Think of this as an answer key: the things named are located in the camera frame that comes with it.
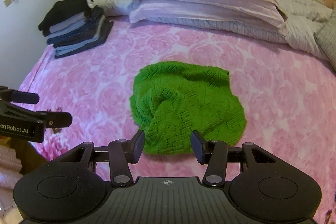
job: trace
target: metal screw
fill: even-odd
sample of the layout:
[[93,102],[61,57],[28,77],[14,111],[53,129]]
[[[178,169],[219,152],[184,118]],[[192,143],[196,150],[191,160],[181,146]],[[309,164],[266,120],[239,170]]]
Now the metal screw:
[[126,182],[129,182],[131,179],[129,176],[126,176],[126,175],[118,175],[118,176],[115,176],[114,179],[113,179],[116,183],[126,183]]
[[207,176],[205,180],[209,183],[219,183],[222,181],[222,178],[218,175],[210,175],[210,176]]

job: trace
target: folded blue clothing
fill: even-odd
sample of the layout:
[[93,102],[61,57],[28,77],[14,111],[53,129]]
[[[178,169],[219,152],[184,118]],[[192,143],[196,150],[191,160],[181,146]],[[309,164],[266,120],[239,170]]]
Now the folded blue clothing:
[[86,19],[85,13],[81,12],[78,13],[77,15],[74,15],[56,25],[53,25],[49,28],[50,33],[54,33],[54,32],[58,32],[61,31],[63,29],[65,29],[66,27],[69,27],[71,24],[76,23],[77,21],[81,20],[81,19]]
[[79,34],[85,32],[85,31],[91,29],[92,27],[97,26],[98,23],[99,23],[99,20],[102,16],[103,16],[103,9],[98,7],[98,6],[95,6],[92,9],[91,15],[87,18],[87,21],[83,26],[81,26],[81,27],[69,32],[69,33],[62,34],[62,35],[57,36],[57,37],[49,38],[47,40],[47,44],[52,45],[52,44],[70,39],[71,37],[79,35]]
[[71,52],[71,51],[73,51],[77,48],[83,47],[85,44],[88,44],[88,43],[91,43],[91,42],[94,42],[94,41],[98,40],[99,37],[100,37],[100,31],[101,31],[101,27],[103,25],[104,20],[105,20],[105,16],[102,16],[99,20],[98,28],[97,28],[97,31],[96,31],[93,38],[88,39],[88,40],[84,40],[84,41],[79,42],[77,44],[56,47],[55,48],[56,55],[66,54],[66,53]]
[[61,47],[61,46],[68,46],[68,45],[72,45],[72,44],[77,44],[77,43],[82,42],[84,40],[91,39],[95,36],[95,33],[97,32],[97,28],[98,28],[98,26],[94,26],[94,27],[92,27],[91,29],[89,29],[85,32],[82,32],[80,34],[72,36],[70,39],[65,39],[61,42],[54,43],[53,47],[57,48],[57,47]]
[[76,21],[75,23],[70,24],[68,27],[66,27],[66,28],[64,28],[60,31],[51,33],[50,35],[47,36],[47,38],[50,39],[50,38],[59,37],[61,35],[70,33],[72,31],[78,29],[79,27],[82,27],[85,23],[86,23],[86,20],[84,18],[80,19],[80,20]]
[[91,48],[97,47],[99,45],[102,45],[106,42],[107,37],[109,36],[111,29],[113,26],[113,22],[109,22],[108,20],[104,20],[103,22],[103,26],[101,28],[100,31],[100,37],[98,40],[85,44],[82,47],[79,47],[77,49],[74,49],[73,51],[67,52],[66,54],[61,54],[61,55],[55,55],[55,58],[62,58],[62,57],[66,57],[66,56],[70,56],[70,55],[74,55],[86,50],[89,50]]

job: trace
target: crosshair marking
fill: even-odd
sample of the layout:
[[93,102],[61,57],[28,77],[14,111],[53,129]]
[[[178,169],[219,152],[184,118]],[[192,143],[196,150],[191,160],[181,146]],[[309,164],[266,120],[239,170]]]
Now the crosshair marking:
[[172,184],[172,183],[174,183],[174,182],[172,182],[171,180],[167,179],[167,180],[165,180],[163,183],[166,184],[166,185],[168,186],[168,185],[170,185],[170,184]]

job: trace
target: bed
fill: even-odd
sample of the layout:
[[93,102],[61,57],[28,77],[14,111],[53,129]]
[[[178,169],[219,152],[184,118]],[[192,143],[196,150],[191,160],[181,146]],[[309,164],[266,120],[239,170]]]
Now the bed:
[[[269,43],[232,32],[114,17],[105,44],[55,59],[48,46],[21,85],[40,95],[31,110],[67,111],[69,128],[47,129],[44,143],[33,144],[46,159],[84,141],[96,146],[130,139],[137,131],[129,106],[139,69],[176,60],[218,66],[230,72],[231,90],[245,110],[247,126],[236,144],[254,142],[312,176],[322,189],[318,223],[335,218],[336,78],[330,65],[288,45]],[[206,166],[193,155],[142,154],[130,166],[137,176],[199,176]],[[109,166],[97,173],[110,180]],[[227,180],[239,173],[229,164]]]

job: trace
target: pink floral bedspread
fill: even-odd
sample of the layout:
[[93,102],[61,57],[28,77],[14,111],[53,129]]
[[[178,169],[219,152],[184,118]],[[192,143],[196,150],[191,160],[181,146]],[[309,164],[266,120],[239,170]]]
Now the pink floral bedspread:
[[[36,150],[51,160],[84,141],[103,146],[130,139],[138,128],[129,106],[133,79],[139,69],[166,60],[229,70],[247,119],[236,146],[254,142],[312,176],[323,192],[315,220],[324,223],[326,214],[336,220],[336,77],[326,63],[285,45],[223,31],[146,21],[131,25],[121,17],[95,49],[54,59],[49,46],[21,85],[41,100],[25,107],[67,111],[73,123],[59,133],[48,129]],[[134,178],[202,178],[206,166],[193,155],[143,153],[130,169]],[[110,180],[108,164],[99,164],[97,173]],[[230,164],[227,180],[238,173],[238,164]]]

